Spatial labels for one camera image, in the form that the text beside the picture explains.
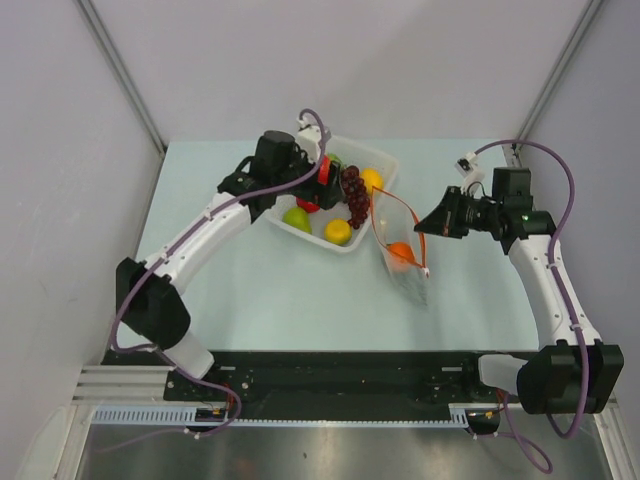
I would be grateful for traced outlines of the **yellow green mango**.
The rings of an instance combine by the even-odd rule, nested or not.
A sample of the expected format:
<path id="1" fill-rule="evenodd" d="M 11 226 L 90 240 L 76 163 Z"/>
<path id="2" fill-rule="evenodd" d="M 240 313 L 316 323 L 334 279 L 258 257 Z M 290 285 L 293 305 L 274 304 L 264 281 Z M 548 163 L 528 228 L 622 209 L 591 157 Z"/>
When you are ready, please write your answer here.
<path id="1" fill-rule="evenodd" d="M 325 227 L 324 238 L 331 244 L 343 246 L 352 238 L 351 225 L 344 219 L 333 219 Z"/>

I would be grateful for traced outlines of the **clear zip bag orange zipper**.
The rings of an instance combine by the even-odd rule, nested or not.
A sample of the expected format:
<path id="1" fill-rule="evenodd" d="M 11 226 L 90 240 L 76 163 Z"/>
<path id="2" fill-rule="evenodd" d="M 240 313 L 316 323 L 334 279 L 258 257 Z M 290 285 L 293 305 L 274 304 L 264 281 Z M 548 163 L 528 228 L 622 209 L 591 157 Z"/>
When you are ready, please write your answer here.
<path id="1" fill-rule="evenodd" d="M 392 284 L 407 299 L 426 305 L 430 270 L 426 236 L 414 230 L 417 214 L 397 195 L 374 187 L 370 217 Z"/>

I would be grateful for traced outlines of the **large red apple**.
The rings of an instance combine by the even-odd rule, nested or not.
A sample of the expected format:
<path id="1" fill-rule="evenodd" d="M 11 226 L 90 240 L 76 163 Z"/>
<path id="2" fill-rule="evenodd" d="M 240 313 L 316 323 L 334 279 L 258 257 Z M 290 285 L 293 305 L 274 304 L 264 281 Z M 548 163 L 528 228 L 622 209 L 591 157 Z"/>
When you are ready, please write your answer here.
<path id="1" fill-rule="evenodd" d="M 331 162 L 325 155 L 318 170 L 317 181 L 319 184 L 326 186 L 329 183 L 330 168 Z"/>

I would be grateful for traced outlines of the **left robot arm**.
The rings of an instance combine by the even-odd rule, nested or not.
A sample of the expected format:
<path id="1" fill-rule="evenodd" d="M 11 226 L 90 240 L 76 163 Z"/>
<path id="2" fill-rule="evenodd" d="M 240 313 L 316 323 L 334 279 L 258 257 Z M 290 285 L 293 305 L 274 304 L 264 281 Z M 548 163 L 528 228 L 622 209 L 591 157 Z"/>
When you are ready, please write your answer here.
<path id="1" fill-rule="evenodd" d="M 186 373 L 197 398 L 214 397 L 220 374 L 210 353 L 190 331 L 182 300 L 195 274 L 223 245 L 253 224 L 281 195 L 293 195 L 322 209 L 344 197 L 338 167 L 325 159 L 331 135 L 307 126 L 295 135 L 268 130 L 254 154 L 245 157 L 217 187 L 211 202 L 185 230 L 143 262 L 124 259 L 116 271 L 116 321 L 145 338 Z"/>

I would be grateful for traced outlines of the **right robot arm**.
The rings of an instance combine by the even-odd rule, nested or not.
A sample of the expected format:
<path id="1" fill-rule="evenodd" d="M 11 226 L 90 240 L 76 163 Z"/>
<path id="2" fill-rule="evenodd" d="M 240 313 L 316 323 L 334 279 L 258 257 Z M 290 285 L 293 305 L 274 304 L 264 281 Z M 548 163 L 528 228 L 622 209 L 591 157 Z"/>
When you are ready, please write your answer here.
<path id="1" fill-rule="evenodd" d="M 517 271 L 531 307 L 539 350 L 527 359 L 483 354 L 463 373 L 461 388 L 473 401 L 496 389 L 516 396 L 529 414 L 596 414 L 607 404 L 624 365 L 617 345 L 605 344 L 581 308 L 554 239 L 547 211 L 533 207 L 531 172 L 500 167 L 492 191 L 476 198 L 450 186 L 415 231 L 461 239 L 488 232 Z"/>

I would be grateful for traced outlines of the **yellow green pear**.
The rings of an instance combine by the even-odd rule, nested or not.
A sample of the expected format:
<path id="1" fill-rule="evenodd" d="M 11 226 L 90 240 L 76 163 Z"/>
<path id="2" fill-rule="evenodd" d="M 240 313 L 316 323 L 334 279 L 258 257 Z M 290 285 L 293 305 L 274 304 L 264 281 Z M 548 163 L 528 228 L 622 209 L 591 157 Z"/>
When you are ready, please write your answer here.
<path id="1" fill-rule="evenodd" d="M 312 233 L 309 214 L 301 207 L 292 207 L 287 210 L 282 216 L 282 222 L 304 233 Z"/>

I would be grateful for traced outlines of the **orange fruit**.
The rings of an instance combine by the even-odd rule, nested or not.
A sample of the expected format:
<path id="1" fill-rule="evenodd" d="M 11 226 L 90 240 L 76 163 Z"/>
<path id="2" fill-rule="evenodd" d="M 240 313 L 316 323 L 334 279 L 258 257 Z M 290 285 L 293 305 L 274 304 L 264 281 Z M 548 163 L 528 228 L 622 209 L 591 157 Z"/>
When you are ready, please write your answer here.
<path id="1" fill-rule="evenodd" d="M 406 242 L 394 242 L 387 245 L 391 258 L 399 264 L 414 264 L 415 255 L 412 247 Z"/>

